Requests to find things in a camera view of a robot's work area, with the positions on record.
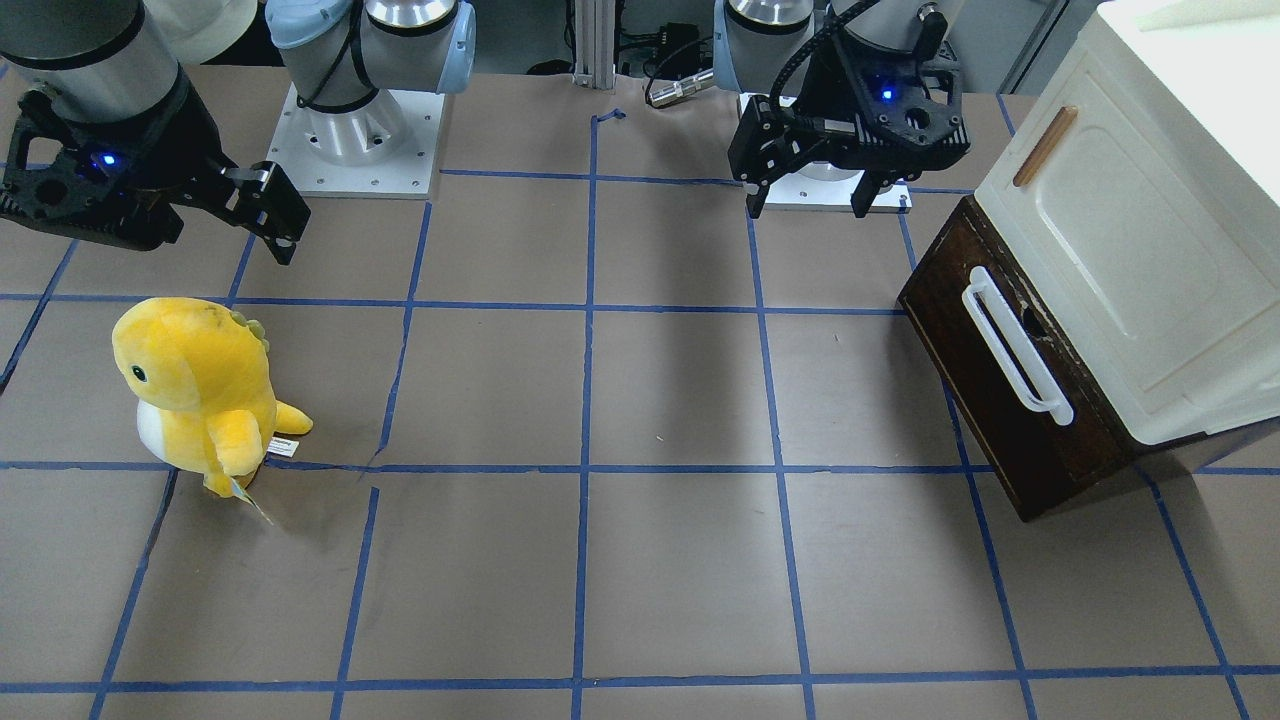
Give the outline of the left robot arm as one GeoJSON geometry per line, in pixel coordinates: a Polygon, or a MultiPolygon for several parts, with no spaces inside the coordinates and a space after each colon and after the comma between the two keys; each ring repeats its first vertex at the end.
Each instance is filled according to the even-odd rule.
{"type": "Polygon", "coordinates": [[[948,44],[959,1],[718,1],[716,85],[745,94],[732,177],[759,217],[771,188],[814,163],[860,176],[864,217],[899,181],[945,170],[972,138],[948,44]]]}

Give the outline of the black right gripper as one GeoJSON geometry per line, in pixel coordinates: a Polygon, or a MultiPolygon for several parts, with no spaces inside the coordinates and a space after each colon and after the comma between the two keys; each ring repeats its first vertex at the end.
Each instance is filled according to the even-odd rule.
{"type": "Polygon", "coordinates": [[[311,211],[276,161],[238,167],[188,77],[124,120],[56,114],[58,91],[37,81],[20,113],[3,173],[3,218],[33,231],[134,251],[173,243],[197,208],[251,231],[288,266],[311,211]]]}

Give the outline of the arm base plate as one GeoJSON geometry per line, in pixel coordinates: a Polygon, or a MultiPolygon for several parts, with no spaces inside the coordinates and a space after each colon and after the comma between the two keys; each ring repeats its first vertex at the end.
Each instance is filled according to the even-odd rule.
{"type": "Polygon", "coordinates": [[[268,158],[307,197],[429,200],[448,95],[383,90],[366,106],[326,114],[289,87],[268,158]]]}
{"type": "MultiPolygon", "coordinates": [[[[812,161],[771,182],[764,210],[781,211],[851,211],[851,196],[861,170],[847,170],[828,161],[812,161]]],[[[736,177],[745,188],[741,173],[736,177]]],[[[906,213],[913,208],[910,191],[904,181],[891,184],[873,202],[874,213],[906,213]]]]}

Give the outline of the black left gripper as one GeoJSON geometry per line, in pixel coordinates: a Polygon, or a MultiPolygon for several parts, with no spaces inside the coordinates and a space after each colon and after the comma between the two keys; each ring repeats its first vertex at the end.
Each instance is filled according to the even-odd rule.
{"type": "Polygon", "coordinates": [[[859,20],[800,20],[771,28],[730,20],[731,47],[748,37],[780,40],[778,59],[733,83],[748,96],[727,158],[745,179],[748,215],[759,219],[771,182],[812,161],[861,170],[852,214],[865,218],[897,181],[945,170],[972,147],[963,115],[963,73],[947,20],[908,20],[896,44],[859,20]]]}

